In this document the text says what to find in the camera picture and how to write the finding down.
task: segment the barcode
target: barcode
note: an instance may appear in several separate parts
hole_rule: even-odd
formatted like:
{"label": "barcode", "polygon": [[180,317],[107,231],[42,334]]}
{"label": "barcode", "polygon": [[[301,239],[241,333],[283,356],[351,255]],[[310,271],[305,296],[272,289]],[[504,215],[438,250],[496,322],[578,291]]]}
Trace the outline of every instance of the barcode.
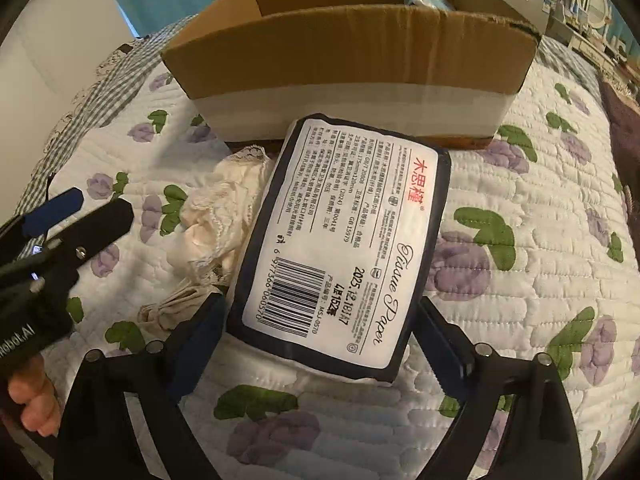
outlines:
{"label": "barcode", "polygon": [[269,301],[259,321],[277,330],[306,337],[323,283],[323,270],[276,258]]}

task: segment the white cloth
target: white cloth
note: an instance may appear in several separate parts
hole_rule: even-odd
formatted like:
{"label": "white cloth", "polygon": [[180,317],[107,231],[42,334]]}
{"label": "white cloth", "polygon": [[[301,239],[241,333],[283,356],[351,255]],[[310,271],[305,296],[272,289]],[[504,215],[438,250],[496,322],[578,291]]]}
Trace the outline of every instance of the white cloth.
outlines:
{"label": "white cloth", "polygon": [[178,234],[167,261],[192,282],[215,272],[228,284],[237,251],[249,234],[273,161],[258,146],[223,159],[213,184],[191,193],[180,210],[187,228]]}
{"label": "white cloth", "polygon": [[191,319],[212,292],[220,290],[207,283],[182,280],[166,300],[140,308],[138,326],[164,340],[178,323]]}

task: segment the green leaf print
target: green leaf print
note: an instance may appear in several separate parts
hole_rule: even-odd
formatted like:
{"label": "green leaf print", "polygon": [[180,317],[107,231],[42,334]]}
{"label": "green leaf print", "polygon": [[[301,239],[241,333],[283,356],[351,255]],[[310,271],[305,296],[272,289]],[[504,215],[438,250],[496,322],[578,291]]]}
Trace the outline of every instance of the green leaf print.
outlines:
{"label": "green leaf print", "polygon": [[170,215],[171,213],[179,213],[184,202],[174,198],[169,199],[169,203],[162,206],[162,214]]}
{"label": "green leaf print", "polygon": [[513,126],[512,124],[503,124],[498,128],[498,133],[502,137],[505,137],[507,142],[512,146],[519,146],[531,162],[538,161],[538,154],[536,150],[533,149],[531,139],[529,139],[522,128]]}
{"label": "green leaf print", "polygon": [[598,463],[598,456],[600,454],[600,450],[598,449],[598,441],[600,440],[600,436],[602,433],[598,430],[596,434],[596,439],[593,441],[593,445],[591,446],[591,461],[589,462],[589,469],[587,471],[587,476],[584,480],[591,480],[593,477],[594,469],[596,469],[596,464]]}
{"label": "green leaf print", "polygon": [[180,215],[177,212],[166,215],[160,224],[160,236],[167,236],[173,233],[179,224]]}
{"label": "green leaf print", "polygon": [[276,392],[258,386],[239,384],[225,392],[213,409],[218,420],[238,418],[245,414],[254,422],[267,416],[267,413],[282,413],[295,410],[298,398],[285,392]]}
{"label": "green leaf print", "polygon": [[625,261],[624,254],[622,254],[622,242],[615,232],[611,233],[611,241],[609,242],[607,256],[612,260],[617,261],[619,264]]}
{"label": "green leaf print", "polygon": [[448,416],[449,418],[455,418],[460,410],[460,404],[453,397],[444,396],[438,411],[442,416]]}
{"label": "green leaf print", "polygon": [[187,200],[187,194],[175,184],[169,184],[164,188],[164,196],[167,198],[167,200],[171,198],[173,198],[174,200],[181,200],[182,202]]}
{"label": "green leaf print", "polygon": [[197,115],[191,120],[191,126],[200,126],[203,122],[204,119],[202,118],[202,116]]}
{"label": "green leaf print", "polygon": [[640,408],[640,402],[636,402],[631,408],[631,413],[629,414],[629,422],[631,422],[632,424],[636,422],[636,417],[638,416],[638,408]]}
{"label": "green leaf print", "polygon": [[556,86],[554,86],[554,88],[556,89],[556,92],[560,94],[560,97],[567,102],[567,104],[571,104],[571,99],[569,99],[569,92],[566,91],[564,85],[556,83]]}
{"label": "green leaf print", "polygon": [[84,319],[84,311],[82,310],[82,301],[80,298],[69,298],[66,300],[66,311],[74,320],[74,323],[80,323]]}
{"label": "green leaf print", "polygon": [[561,116],[553,112],[548,112],[546,114],[546,122],[552,128],[556,128],[556,129],[560,128],[562,131],[564,131],[564,133],[567,133],[567,132],[573,132],[574,134],[578,133],[578,130],[576,130],[573,126],[571,126],[571,124],[569,124],[567,120],[563,119]]}
{"label": "green leaf print", "polygon": [[453,218],[463,226],[478,229],[474,242],[486,245],[500,270],[510,270],[516,261],[513,230],[498,213],[475,207],[456,209]]}
{"label": "green leaf print", "polygon": [[580,311],[546,346],[548,353],[558,368],[560,380],[564,381],[569,376],[574,365],[574,352],[582,350],[582,340],[591,330],[595,311],[588,306]]}
{"label": "green leaf print", "polygon": [[620,182],[619,177],[615,173],[611,173],[611,179],[613,180],[613,188],[616,190],[616,193],[622,193],[622,182]]}
{"label": "green leaf print", "polygon": [[500,400],[498,401],[498,409],[502,410],[504,412],[509,412],[509,410],[511,409],[511,406],[513,405],[513,396],[512,395],[507,395],[507,396],[500,396]]}
{"label": "green leaf print", "polygon": [[[508,396],[501,395],[500,399],[498,399],[498,406],[496,409],[502,412],[508,412],[511,409],[512,404],[513,404],[512,395],[508,395]],[[453,397],[449,397],[449,396],[444,396],[444,399],[442,399],[442,402],[440,403],[440,407],[438,408],[440,415],[446,416],[449,418],[455,418],[459,410],[460,410],[459,402]]]}
{"label": "green leaf print", "polygon": [[151,124],[156,130],[156,134],[159,134],[162,132],[162,129],[166,124],[166,117],[166,110],[156,110],[155,112],[151,112],[146,118],[151,120]]}
{"label": "green leaf print", "polygon": [[129,183],[129,175],[124,171],[116,173],[116,182],[113,184],[111,200],[116,200],[124,193],[124,187]]}
{"label": "green leaf print", "polygon": [[138,326],[131,321],[117,321],[104,333],[107,343],[120,343],[120,350],[129,349],[133,353],[145,347],[145,338]]}

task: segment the tissue paper package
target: tissue paper package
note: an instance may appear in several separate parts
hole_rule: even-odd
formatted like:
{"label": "tissue paper package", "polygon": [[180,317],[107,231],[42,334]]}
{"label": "tissue paper package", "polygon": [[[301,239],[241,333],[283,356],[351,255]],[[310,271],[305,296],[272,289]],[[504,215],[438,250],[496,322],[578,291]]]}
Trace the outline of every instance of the tissue paper package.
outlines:
{"label": "tissue paper package", "polygon": [[227,331],[305,368],[392,382],[449,174],[442,148],[322,114],[297,121],[244,248]]}

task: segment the brown blanket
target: brown blanket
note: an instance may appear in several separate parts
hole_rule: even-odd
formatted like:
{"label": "brown blanket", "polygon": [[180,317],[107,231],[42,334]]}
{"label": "brown blanket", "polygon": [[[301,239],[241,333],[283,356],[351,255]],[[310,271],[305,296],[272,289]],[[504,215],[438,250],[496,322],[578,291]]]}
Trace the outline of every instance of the brown blanket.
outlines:
{"label": "brown blanket", "polygon": [[613,161],[626,195],[627,223],[640,265],[640,114],[623,103],[608,83],[601,81],[600,91],[611,124]]}

